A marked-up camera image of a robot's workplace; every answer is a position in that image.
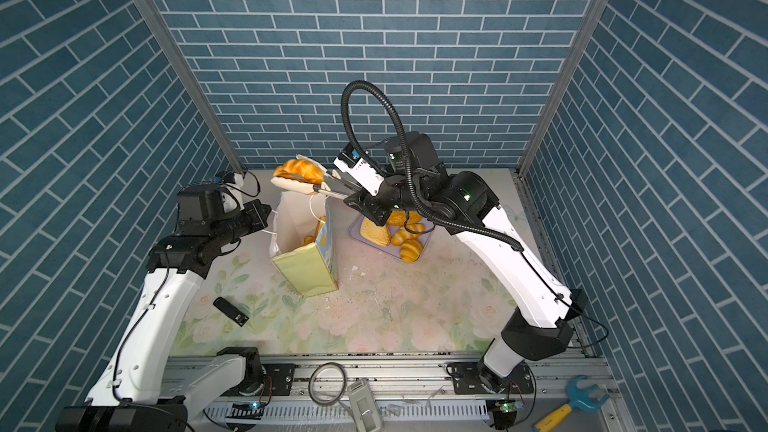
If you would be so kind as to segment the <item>twisted ring bread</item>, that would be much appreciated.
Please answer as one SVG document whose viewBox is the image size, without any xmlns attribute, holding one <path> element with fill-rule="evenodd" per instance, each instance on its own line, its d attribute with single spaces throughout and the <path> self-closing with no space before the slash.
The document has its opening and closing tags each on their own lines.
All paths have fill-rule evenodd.
<svg viewBox="0 0 768 432">
<path fill-rule="evenodd" d="M 313 185 L 322 185 L 325 173 L 308 159 L 292 159 L 277 167 L 274 177 L 295 180 Z"/>
</svg>

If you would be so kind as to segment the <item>long glazed loaf bread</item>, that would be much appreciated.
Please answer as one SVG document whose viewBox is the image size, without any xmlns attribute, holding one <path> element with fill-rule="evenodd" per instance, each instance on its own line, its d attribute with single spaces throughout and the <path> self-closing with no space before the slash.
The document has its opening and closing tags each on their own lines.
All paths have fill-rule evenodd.
<svg viewBox="0 0 768 432">
<path fill-rule="evenodd" d="M 326 225 L 326 217 L 321 216 L 316 224 L 314 233 L 312 235 L 305 236 L 303 239 L 303 244 L 304 245 L 316 244 L 318 247 L 322 247 L 326 242 L 325 232 L 324 232 L 325 225 Z"/>
</svg>

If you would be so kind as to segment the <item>paper bag with floral sides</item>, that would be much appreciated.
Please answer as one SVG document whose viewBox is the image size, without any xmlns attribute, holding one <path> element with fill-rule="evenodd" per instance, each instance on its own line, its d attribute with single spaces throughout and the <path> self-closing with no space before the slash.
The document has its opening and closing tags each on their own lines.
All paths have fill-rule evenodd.
<svg viewBox="0 0 768 432">
<path fill-rule="evenodd" d="M 326 217 L 325 244 L 322 247 L 304 245 L 304 237 L 314 233 L 321 216 Z M 275 212 L 269 254 L 275 268 L 301 296 L 313 297 L 337 291 L 338 273 L 328 197 L 283 192 Z"/>
</svg>

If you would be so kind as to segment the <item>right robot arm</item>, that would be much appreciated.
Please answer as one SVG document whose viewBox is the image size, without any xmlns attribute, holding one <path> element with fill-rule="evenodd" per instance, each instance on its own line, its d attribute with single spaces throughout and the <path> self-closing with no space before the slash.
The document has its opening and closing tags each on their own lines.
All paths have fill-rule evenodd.
<svg viewBox="0 0 768 432">
<path fill-rule="evenodd" d="M 568 348 L 570 322 L 582 315 L 586 296 L 561 283 L 528 249 L 479 175 L 448 173 L 427 135 L 408 132 L 405 138 L 406 149 L 395 137 L 385 142 L 384 167 L 346 145 L 334 163 L 360 188 L 345 203 L 378 226 L 395 212 L 419 214 L 457 237 L 494 273 L 516 308 L 482 356 L 478 375 L 486 389 L 500 392 L 523 361 Z"/>
</svg>

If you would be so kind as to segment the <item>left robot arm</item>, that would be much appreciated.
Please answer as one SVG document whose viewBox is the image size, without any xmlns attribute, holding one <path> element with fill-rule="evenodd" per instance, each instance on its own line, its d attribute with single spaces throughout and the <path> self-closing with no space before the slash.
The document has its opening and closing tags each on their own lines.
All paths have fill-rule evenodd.
<svg viewBox="0 0 768 432">
<path fill-rule="evenodd" d="M 260 394 L 265 370 L 256 348 L 225 349 L 162 389 L 170 351 L 213 262 L 243 237 L 266 229 L 271 212 L 230 173 L 177 194 L 176 226 L 150 250 L 147 274 L 126 331 L 84 404 L 60 413 L 58 431 L 190 431 L 223 393 Z"/>
</svg>

